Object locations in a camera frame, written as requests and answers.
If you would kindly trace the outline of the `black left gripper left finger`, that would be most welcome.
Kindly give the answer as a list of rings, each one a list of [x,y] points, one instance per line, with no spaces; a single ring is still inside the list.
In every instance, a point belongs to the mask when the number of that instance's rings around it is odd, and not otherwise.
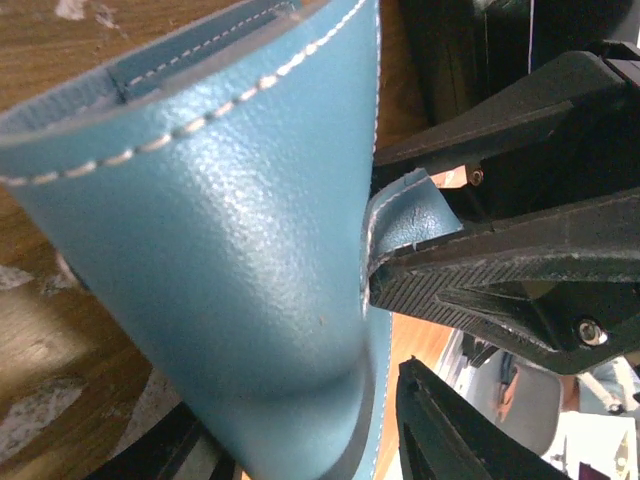
[[[87,476],[89,479],[233,479],[234,459],[184,404]]]

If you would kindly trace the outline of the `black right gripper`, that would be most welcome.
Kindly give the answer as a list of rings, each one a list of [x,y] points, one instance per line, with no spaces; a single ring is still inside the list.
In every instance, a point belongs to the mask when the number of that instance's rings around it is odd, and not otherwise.
[[[375,166],[470,168],[463,187],[429,187],[439,235],[514,217],[395,251],[370,278],[375,306],[557,373],[638,349],[639,192],[602,196],[639,184],[637,46],[565,52]]]

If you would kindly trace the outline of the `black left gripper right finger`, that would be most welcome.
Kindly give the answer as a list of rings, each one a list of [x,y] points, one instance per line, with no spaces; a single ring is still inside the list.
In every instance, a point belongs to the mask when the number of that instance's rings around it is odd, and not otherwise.
[[[405,479],[565,479],[500,431],[420,360],[399,365],[399,457]]]

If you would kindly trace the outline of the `blue leather card holder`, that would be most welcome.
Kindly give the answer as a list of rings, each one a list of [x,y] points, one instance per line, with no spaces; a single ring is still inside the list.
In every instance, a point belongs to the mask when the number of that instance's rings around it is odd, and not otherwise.
[[[245,1],[14,106],[1,182],[255,479],[369,479],[391,315],[368,278],[461,225],[370,192],[375,1]]]

